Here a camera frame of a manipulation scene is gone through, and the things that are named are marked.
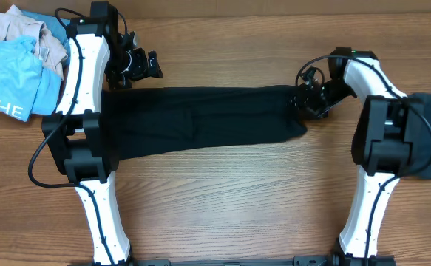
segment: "wooden table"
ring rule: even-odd
[[[335,47],[372,50],[404,92],[431,92],[431,14],[142,19],[141,46],[165,78],[138,87],[292,84],[309,59]],[[319,64],[326,69],[326,64]],[[138,259],[291,258],[333,247],[350,210],[350,143],[361,106],[349,98],[287,143],[233,146],[125,160],[117,172],[121,219]],[[35,187],[27,164],[41,119],[0,114],[0,265],[92,259],[73,189]],[[45,148],[35,176],[66,180]],[[391,197],[379,253],[431,265],[431,181],[403,180]]]

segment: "clothing pile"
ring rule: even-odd
[[[66,49],[43,21],[15,5],[0,13],[0,112],[22,121],[51,115],[66,60]]]

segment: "light blue t-shirt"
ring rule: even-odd
[[[0,41],[0,112],[27,121],[54,111],[61,79],[33,55],[35,39]]]

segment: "wire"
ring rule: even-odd
[[[121,46],[125,47],[126,43],[128,42],[128,27],[126,26],[126,19],[123,14],[118,12],[118,15],[121,17],[121,19],[123,19],[123,23],[125,24],[125,37],[123,37],[123,42],[121,43]]]
[[[68,12],[68,13],[74,14],[74,15],[76,15],[76,16],[80,16],[81,18],[85,18],[85,16],[84,16],[84,15],[80,14],[80,13],[79,13],[79,12],[77,12],[77,11],[70,10],[70,9],[63,8],[63,7],[57,8],[56,10],[54,10],[54,16],[58,19],[59,24],[60,24],[64,29],[66,28],[66,25],[64,24],[64,22],[62,22],[62,19],[61,19],[61,17],[59,16],[59,11]]]
[[[297,73],[296,76],[296,86],[298,86],[299,84],[299,77],[302,75],[302,71],[304,71],[304,69],[308,66],[310,66],[311,64],[323,60],[323,59],[327,59],[327,58],[342,58],[342,59],[348,59],[348,60],[352,60],[355,62],[358,62],[360,64],[365,65],[366,67],[370,68],[373,72],[375,72],[375,74],[378,76],[378,78],[381,80],[381,82],[384,84],[384,87],[386,88],[386,90],[394,97],[396,97],[403,105],[405,105],[409,110],[411,110],[415,115],[417,115],[419,117],[419,119],[421,119],[422,123],[426,126],[427,131],[430,135],[430,141],[431,141],[431,126],[429,124],[429,121],[427,121],[427,119],[419,113],[419,111],[414,108],[413,106],[411,106],[407,101],[405,101],[403,99],[403,97],[399,96],[397,93],[395,93],[393,91],[393,88],[388,84],[388,82],[386,81],[386,79],[384,78],[384,76],[372,65],[372,64],[368,64],[367,62],[360,60],[358,58],[355,58],[353,56],[347,56],[347,55],[323,55],[320,56],[318,58],[315,58],[313,60],[310,60],[309,62],[307,62]],[[423,166],[412,170],[412,171],[405,171],[403,173],[398,173],[397,175],[395,175],[394,177],[391,177],[390,179],[388,179],[386,182],[384,182],[380,187],[379,187],[379,191],[376,194],[376,198],[373,202],[373,206],[371,207],[371,212],[370,212],[370,218],[368,220],[368,228],[366,231],[367,234],[367,240],[366,240],[366,248],[364,250],[364,265],[367,266],[368,265],[368,253],[369,253],[369,249],[370,249],[370,237],[371,237],[371,227],[373,226],[373,216],[376,210],[376,206],[378,205],[378,201],[379,198],[381,196],[381,193],[385,190],[386,186],[391,183],[392,181],[399,179],[403,176],[407,176],[407,175],[414,175],[417,174],[423,170],[425,170],[427,167],[429,167],[431,165],[431,154],[430,157],[428,159],[428,161],[423,164]]]
[[[55,11],[55,15],[56,15],[56,18],[58,19],[58,21],[61,23],[61,25],[63,25],[63,27],[65,27],[65,25],[64,25],[64,23],[62,23],[61,18],[58,16],[58,11],[60,11],[60,10],[76,14],[77,16],[82,16],[80,13],[77,13],[75,11],[68,10],[66,8],[58,8]],[[77,184],[73,184],[73,183],[45,184],[45,183],[39,182],[33,176],[33,166],[35,164],[36,159],[38,158],[38,155],[41,153],[43,148],[49,142],[50,138],[58,130],[61,130],[62,126],[67,122],[67,120],[69,119],[69,116],[72,114],[72,111],[73,111],[73,109],[77,103],[78,91],[79,91],[79,87],[81,85],[81,79],[82,79],[82,68],[83,68],[83,64],[84,64],[84,57],[82,56],[82,49],[81,49],[81,46],[78,43],[76,37],[72,37],[72,40],[74,41],[75,46],[77,47],[78,54],[79,54],[79,70],[78,70],[78,75],[77,75],[77,82],[75,84],[74,96],[72,97],[72,101],[71,101],[69,110],[64,115],[61,122],[59,122],[59,124],[44,138],[44,140],[41,142],[41,144],[39,144],[35,153],[32,155],[31,160],[30,160],[30,164],[28,165],[28,177],[30,178],[31,182],[33,182],[35,185],[40,186],[42,188],[81,188],[81,189],[84,189],[89,194],[89,197],[92,200],[92,204],[93,204],[94,209],[95,209],[95,215],[97,217],[98,232],[100,234],[101,242],[102,242],[103,246],[105,247],[105,251],[106,251],[107,256],[109,257],[110,264],[113,266],[113,265],[115,265],[115,263],[113,261],[112,254],[110,253],[109,246],[106,243],[106,237],[103,234],[102,221],[100,218],[100,211],[98,210],[97,200],[95,199],[94,193],[92,191],[90,191],[90,189],[87,188],[86,186],[78,184],[78,183]]]

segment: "beige shirt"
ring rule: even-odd
[[[67,59],[66,49],[61,42],[52,36],[43,21],[37,21],[23,16],[23,13],[15,5],[5,13],[0,13],[0,41],[12,41],[21,35],[28,35],[36,39],[34,56],[39,58],[39,47],[49,49],[43,67],[51,69],[57,75],[64,78],[62,61]]]

